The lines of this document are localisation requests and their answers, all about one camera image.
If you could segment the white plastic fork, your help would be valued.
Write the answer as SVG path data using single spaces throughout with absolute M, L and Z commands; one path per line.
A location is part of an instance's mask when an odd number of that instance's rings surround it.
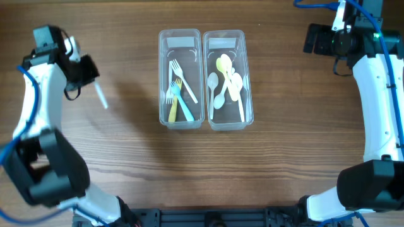
M 98 81 L 94 82 L 94 87 L 95 87 L 95 90 L 97 92 L 97 95 L 98 95 L 98 97 L 100 99 L 100 102 L 101 102 L 102 106 L 104 107 L 104 109 L 108 109 L 109 105 L 108 105 L 106 97 L 105 97 L 105 95 L 104 95 L 104 93 L 102 91 L 101 85 L 99 84 Z
M 174 59 L 171 62 L 172 62 L 172 68 L 173 68 L 174 74 L 176 76 L 178 76 L 182 80 L 182 83 L 186 87 L 186 89 L 187 89 L 188 93 L 190 94 L 193 102 L 198 103 L 198 100 L 197 100 L 195 94 L 193 93 L 191 87 L 188 85 L 188 83 L 187 83 L 187 81 L 186 81 L 186 79 L 184 77 L 184 72 L 183 72 L 181 66 L 179 65 L 178 61 L 176 59 Z

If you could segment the white plastic spoon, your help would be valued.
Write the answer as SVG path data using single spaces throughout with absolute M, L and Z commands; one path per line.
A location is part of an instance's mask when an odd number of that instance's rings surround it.
M 229 93 L 232 94 L 234 92 L 234 86 L 232 85 L 232 82 L 230 80 L 232 61 L 227 54 L 222 54 L 220 60 L 221 60 L 221 72 L 225 78 L 225 81 L 227 82 L 227 88 L 229 90 Z
M 210 93 L 210 102 L 209 102 L 209 116 L 210 120 L 213 119 L 213 113 L 214 113 L 214 91 L 215 88 L 218 86 L 218 76 L 216 73 L 210 73 L 208 76 L 208 87 L 211 91 Z
M 227 89 L 227 82 L 225 81 L 222 86 L 221 92 L 214 98 L 214 109 L 220 109 L 225 103 L 225 92 Z
M 244 108 L 241 100 L 241 89 L 243 87 L 242 83 L 242 78 L 239 73 L 234 73 L 232 75 L 232 82 L 236 85 L 237 91 L 239 93 L 239 97 L 237 99 L 238 105 L 239 105 L 239 113 L 241 117 L 241 122 L 245 122 L 245 116 L 244 116 Z

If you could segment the white fork tines down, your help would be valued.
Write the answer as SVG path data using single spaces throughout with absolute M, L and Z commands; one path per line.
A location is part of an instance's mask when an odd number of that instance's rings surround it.
M 171 90 L 171 82 L 172 82 L 172 75 L 173 75 L 173 68 L 172 68 L 172 62 L 169 61 L 169 77 L 168 77 L 168 88 L 167 88 L 167 92 L 166 92 L 166 97 L 165 97 L 165 101 L 166 104 L 171 105 L 174 99 L 174 94 Z

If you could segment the light blue plastic fork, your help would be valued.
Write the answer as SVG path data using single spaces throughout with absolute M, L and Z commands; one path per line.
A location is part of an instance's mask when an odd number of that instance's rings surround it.
M 179 104 L 180 104 L 180 106 L 182 108 L 182 111 L 184 113 L 184 116 L 185 116 L 186 120 L 187 121 L 194 121 L 194 117 L 193 117 L 192 113 L 190 112 L 190 110 L 188 109 L 186 103 L 182 99 L 181 90 L 179 89 L 178 85 L 174 81 L 172 81 L 170 86 L 171 86 L 171 90 L 172 90 L 173 94 L 177 96 L 177 99 L 179 101 Z

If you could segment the yellow plastic spoon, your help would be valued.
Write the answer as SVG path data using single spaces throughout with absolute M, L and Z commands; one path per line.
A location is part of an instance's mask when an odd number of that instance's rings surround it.
M 230 97 L 233 102 L 238 100 L 239 94 L 236 91 L 236 87 L 232 84 L 229 78 L 229 72 L 232 67 L 232 61 L 227 54 L 222 54 L 220 58 L 216 61 L 217 69 L 223 74 L 225 78 L 225 84 L 227 85 L 227 89 L 229 91 Z

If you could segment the yellow plastic fork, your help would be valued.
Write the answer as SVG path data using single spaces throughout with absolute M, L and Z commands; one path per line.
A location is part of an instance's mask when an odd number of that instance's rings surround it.
M 175 82 L 178 85 L 179 89 L 181 90 L 181 88 L 182 88 L 182 80 L 181 79 L 176 79 Z M 178 102 L 177 96 L 174 95 L 174 100 L 173 100 L 171 108 L 170 108 L 168 122 L 175 122 L 175 120 L 176 120 L 177 102 Z

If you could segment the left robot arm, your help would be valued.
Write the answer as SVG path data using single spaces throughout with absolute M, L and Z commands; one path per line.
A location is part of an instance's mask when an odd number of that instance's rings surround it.
M 40 26 L 36 46 L 18 66 L 25 80 L 21 116 L 1 148 L 1 166 L 25 202 L 85 218 L 88 226 L 137 226 L 119 197 L 90 181 L 84 159 L 61 132 L 62 99 L 93 83 L 98 69 L 62 28 Z

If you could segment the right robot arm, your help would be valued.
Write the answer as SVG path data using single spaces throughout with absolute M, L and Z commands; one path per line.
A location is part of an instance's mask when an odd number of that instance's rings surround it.
M 383 30 L 382 1 L 324 7 L 335 20 L 309 26 L 304 52 L 347 63 L 360 93 L 365 147 L 363 162 L 342 170 L 333 188 L 295 206 L 295 224 L 318 226 L 403 209 L 403 38 Z

